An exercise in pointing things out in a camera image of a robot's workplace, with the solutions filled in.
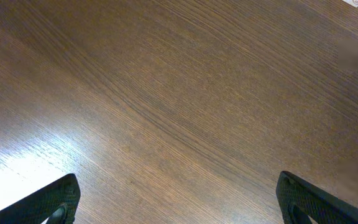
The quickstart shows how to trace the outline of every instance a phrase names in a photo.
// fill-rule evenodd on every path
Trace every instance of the wooden surface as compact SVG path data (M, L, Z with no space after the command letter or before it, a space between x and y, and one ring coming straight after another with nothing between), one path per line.
M76 223L282 223L289 170L358 207L340 0L0 1L0 209L74 172Z

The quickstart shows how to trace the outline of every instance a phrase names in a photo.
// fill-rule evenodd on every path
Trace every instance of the black object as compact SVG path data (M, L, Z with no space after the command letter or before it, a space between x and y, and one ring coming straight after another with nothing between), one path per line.
M285 224L358 223L358 209L313 184L283 171L276 194Z
M0 223L39 224L47 218L47 224L73 223L80 195L75 174L67 174L1 210Z

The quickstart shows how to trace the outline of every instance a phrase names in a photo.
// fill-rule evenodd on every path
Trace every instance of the white object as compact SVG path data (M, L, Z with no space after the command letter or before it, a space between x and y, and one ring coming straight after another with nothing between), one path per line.
M343 1L351 4L354 7L358 7L358 0L343 0Z

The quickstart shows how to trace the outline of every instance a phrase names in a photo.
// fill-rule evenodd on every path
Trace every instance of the brown wooden tabletop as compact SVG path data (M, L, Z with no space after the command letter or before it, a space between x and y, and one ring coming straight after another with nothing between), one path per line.
M0 209L74 172L76 223L282 223L289 170L358 207L358 8L0 1Z

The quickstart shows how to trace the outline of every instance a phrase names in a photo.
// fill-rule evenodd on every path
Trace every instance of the brown surface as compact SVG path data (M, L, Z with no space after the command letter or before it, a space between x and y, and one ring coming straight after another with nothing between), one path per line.
M281 170L358 207L358 9L29 2L0 1L0 208L74 172L77 223L282 223Z

